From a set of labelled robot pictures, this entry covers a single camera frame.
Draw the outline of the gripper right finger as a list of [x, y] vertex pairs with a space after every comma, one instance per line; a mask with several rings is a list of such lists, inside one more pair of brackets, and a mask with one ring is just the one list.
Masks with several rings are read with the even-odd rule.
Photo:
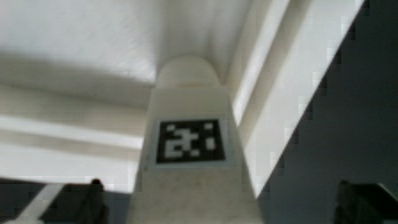
[[339, 182], [332, 224], [398, 224], [398, 183]]

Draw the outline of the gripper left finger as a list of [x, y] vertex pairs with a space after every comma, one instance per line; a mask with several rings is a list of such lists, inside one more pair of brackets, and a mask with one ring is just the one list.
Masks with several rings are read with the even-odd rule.
[[19, 214], [0, 224], [108, 224], [104, 187], [88, 183], [47, 184]]

